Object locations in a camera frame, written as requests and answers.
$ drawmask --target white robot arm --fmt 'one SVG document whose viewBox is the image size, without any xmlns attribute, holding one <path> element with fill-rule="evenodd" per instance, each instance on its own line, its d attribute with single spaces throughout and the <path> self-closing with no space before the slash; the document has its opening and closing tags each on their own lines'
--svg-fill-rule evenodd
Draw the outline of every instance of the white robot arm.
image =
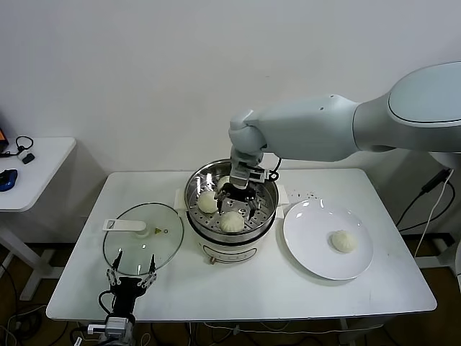
<svg viewBox="0 0 461 346">
<path fill-rule="evenodd" d="M 356 103 L 328 95 L 248 111 L 230 122 L 230 182 L 261 181 L 263 153 L 281 159 L 339 161 L 357 151 L 429 151 L 461 162 L 461 62 L 419 69 L 387 94 Z"/>
</svg>

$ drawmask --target glass lid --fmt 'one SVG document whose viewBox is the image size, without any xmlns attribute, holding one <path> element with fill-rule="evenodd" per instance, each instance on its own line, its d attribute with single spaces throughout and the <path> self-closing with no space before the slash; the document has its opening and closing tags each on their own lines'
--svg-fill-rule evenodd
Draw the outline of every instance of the glass lid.
<svg viewBox="0 0 461 346">
<path fill-rule="evenodd" d="M 109 266 L 123 251 L 117 270 L 120 274 L 147 274 L 152 255 L 155 256 L 156 269 L 160 269 L 181 246 L 184 226 L 172 207 L 162 203 L 144 203 L 128 209 L 117 219 L 146 223 L 142 231 L 108 231 L 104 236 L 102 251 Z"/>
</svg>

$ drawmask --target floor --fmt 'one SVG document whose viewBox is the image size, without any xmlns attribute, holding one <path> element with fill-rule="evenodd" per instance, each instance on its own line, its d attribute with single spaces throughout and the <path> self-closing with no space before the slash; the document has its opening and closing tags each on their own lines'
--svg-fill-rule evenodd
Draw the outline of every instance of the floor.
<svg viewBox="0 0 461 346">
<path fill-rule="evenodd" d="M 414 249 L 415 242 L 408 241 L 407 245 L 410 249 Z M 34 249 L 37 253 L 41 253 L 41 249 Z M 434 248 L 426 242 L 420 250 L 420 255 L 434 254 Z M 52 259 L 52 265 L 64 266 L 71 249 L 59 249 Z M 6 250 L 0 247 L 0 262 L 6 256 Z M 8 270 L 13 276 L 14 284 L 20 293 L 27 279 L 32 272 L 31 269 L 22 263 L 19 259 L 14 258 Z M 424 277 L 429 283 L 434 295 L 437 298 L 438 307 L 435 311 L 417 314 L 398 316 L 386 324 L 383 328 L 373 330 L 367 335 L 367 339 L 361 338 L 357 340 L 357 346 L 410 346 L 410 345 L 461 345 L 461 293 L 457 286 L 457 281 L 448 269 L 430 269 L 423 270 Z M 19 302 L 19 310 L 28 311 L 27 307 L 30 304 L 37 304 L 33 307 L 38 307 L 41 304 L 45 305 L 57 283 L 57 280 L 44 280 L 37 289 L 34 300 L 31 302 Z M 9 278 L 4 274 L 0 278 L 0 325 L 5 326 L 8 318 L 14 313 L 14 291 L 9 282 Z M 39 310 L 42 315 L 42 324 L 33 337 L 28 340 L 23 340 L 18 345 L 24 346 L 48 346 L 55 340 L 58 340 L 53 345 L 69 346 L 71 341 L 69 332 L 76 327 L 76 323 L 69 324 L 62 321 L 51 321 L 45 316 L 44 309 Z M 234 327 L 235 324 L 219 324 L 224 327 Z M 284 324 L 271 323 L 268 327 L 278 329 Z M 161 346 L 187 346 L 189 344 L 189 334 L 184 324 L 137 324 L 135 328 L 135 336 L 140 340 L 144 333 L 151 333 L 151 327 L 155 332 L 159 343 L 156 343 L 154 338 L 149 345 Z M 246 330 L 266 330 L 259 323 L 242 323 L 241 329 Z M 297 321 L 291 322 L 286 329 L 286 332 L 294 332 L 300 330 L 306 331 L 324 331 L 330 329 L 338 329 L 339 322 L 337 320 L 321 320 L 321 321 Z M 227 335 L 226 330 L 211 329 L 204 324 L 193 324 L 192 331 L 195 335 L 191 345 L 210 346 L 212 343 L 220 341 Z M 82 345 L 94 345 L 96 342 L 83 342 Z M 4 343 L 4 331 L 0 330 L 0 345 Z M 14 341 L 10 339 L 8 346 L 14 345 Z M 281 335 L 281 334 L 255 334 L 255 333 L 239 333 L 235 336 L 230 336 L 222 346 L 241 345 L 241 346 L 275 346 L 275 345 L 338 345 L 337 333 L 317 335 L 315 338 L 300 335 Z"/>
</svg>

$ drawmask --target white plate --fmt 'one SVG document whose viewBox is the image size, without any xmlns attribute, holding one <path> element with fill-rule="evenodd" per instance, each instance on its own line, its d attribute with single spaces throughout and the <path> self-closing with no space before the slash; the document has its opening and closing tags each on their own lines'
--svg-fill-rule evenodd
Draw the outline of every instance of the white plate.
<svg viewBox="0 0 461 346">
<path fill-rule="evenodd" d="M 344 254 L 330 241 L 335 231 L 354 235 L 357 248 Z M 373 243 L 367 228 L 349 210 L 328 201 L 305 200 L 290 209 L 283 223 L 288 249 L 306 269 L 332 280 L 353 279 L 371 264 Z"/>
</svg>

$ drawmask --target white wall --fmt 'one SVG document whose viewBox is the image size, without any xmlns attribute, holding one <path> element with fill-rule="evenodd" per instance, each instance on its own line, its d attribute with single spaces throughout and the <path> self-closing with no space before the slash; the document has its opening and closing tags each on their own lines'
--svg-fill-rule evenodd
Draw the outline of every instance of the white wall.
<svg viewBox="0 0 461 346">
<path fill-rule="evenodd" d="M 6 126 L 79 140 L 72 193 L 42 202 L 66 215 L 65 235 L 50 217 L 50 233 L 23 238 L 75 239 L 105 173 L 195 169 L 228 156 L 237 112 L 325 93 L 365 101 L 416 68 L 458 60 L 460 10 L 455 0 L 2 1 Z M 412 179 L 389 185 L 398 166 L 388 169 L 404 155 L 320 167 L 364 167 L 383 200 L 405 204 Z M 426 161 L 406 173 L 430 177 L 438 166 L 422 169 Z"/>
</svg>

